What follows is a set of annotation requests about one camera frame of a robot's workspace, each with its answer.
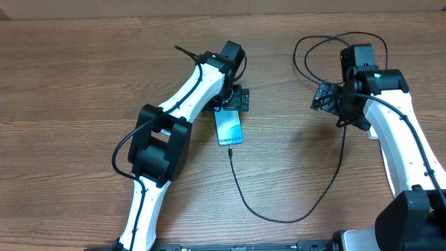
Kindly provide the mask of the blue screen smartphone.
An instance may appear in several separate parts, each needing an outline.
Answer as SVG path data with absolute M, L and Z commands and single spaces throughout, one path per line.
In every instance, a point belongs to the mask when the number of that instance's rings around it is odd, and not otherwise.
M 219 112 L 214 112 L 214 116 L 217 141 L 220 146 L 230 146 L 244 142 L 239 111 L 222 109 Z

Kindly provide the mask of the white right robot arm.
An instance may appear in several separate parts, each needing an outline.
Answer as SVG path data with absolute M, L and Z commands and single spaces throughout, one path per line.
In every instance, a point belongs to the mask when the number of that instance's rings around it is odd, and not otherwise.
M 370 44 L 340 53 L 343 85 L 323 83 L 312 109 L 379 141 L 394 199 L 367 228 L 339 231 L 322 250 L 444 250 L 445 170 L 417 121 L 400 70 L 381 70 Z

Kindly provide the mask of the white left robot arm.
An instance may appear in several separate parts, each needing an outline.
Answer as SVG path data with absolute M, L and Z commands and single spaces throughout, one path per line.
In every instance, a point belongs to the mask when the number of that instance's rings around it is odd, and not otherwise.
M 201 112 L 212 112 L 220 146 L 243 143 L 240 113 L 249 109 L 249 90 L 237 83 L 247 57 L 227 41 L 219 53 L 186 53 L 194 71 L 179 90 L 158 106 L 146 104 L 135 129 L 112 153 L 117 174 L 134 183 L 128 222 L 111 250 L 151 250 L 157 220 L 169 186 L 180 176 L 189 154 L 192 124 Z

